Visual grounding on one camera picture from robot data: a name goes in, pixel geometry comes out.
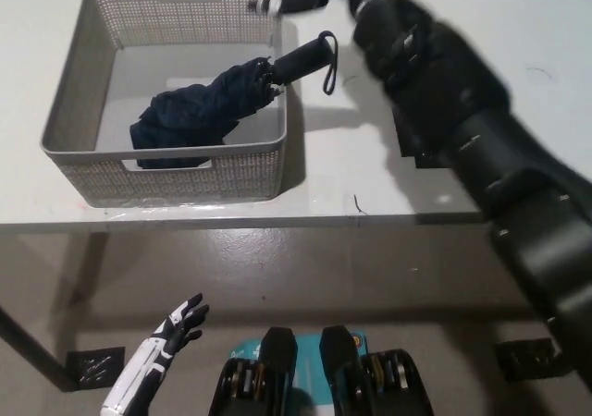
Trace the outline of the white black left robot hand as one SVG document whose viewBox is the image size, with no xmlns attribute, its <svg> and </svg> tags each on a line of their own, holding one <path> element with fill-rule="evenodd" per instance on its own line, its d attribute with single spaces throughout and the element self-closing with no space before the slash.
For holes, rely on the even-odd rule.
<svg viewBox="0 0 592 416">
<path fill-rule="evenodd" d="M 198 293 L 177 309 L 145 338 L 124 367 L 106 397 L 100 414 L 146 415 L 166 378 L 175 356 L 202 336 L 209 306 Z"/>
</svg>

